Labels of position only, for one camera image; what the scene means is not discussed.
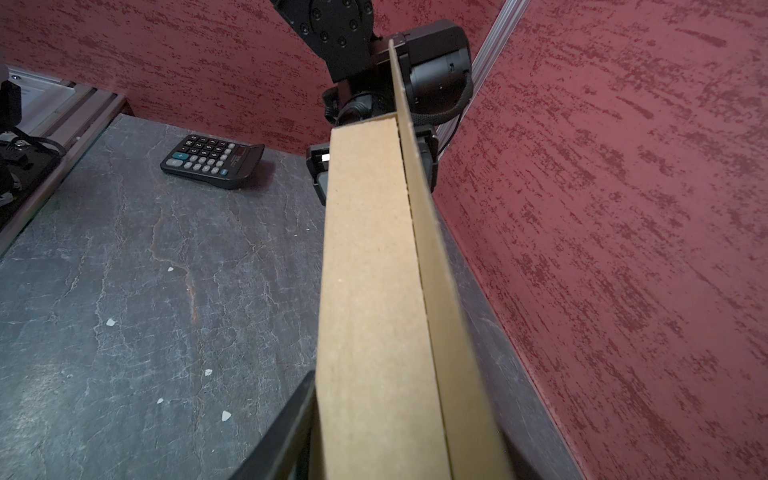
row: marble tabletop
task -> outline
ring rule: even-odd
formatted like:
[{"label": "marble tabletop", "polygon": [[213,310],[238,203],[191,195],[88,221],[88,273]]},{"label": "marble tabletop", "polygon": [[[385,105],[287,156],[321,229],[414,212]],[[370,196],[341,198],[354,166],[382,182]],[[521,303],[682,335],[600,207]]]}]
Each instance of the marble tabletop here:
[{"label": "marble tabletop", "polygon": [[[313,368],[303,159],[267,150],[221,190],[160,170],[188,133],[118,116],[0,260],[0,479],[227,478]],[[579,478],[444,233],[516,468]]]}]

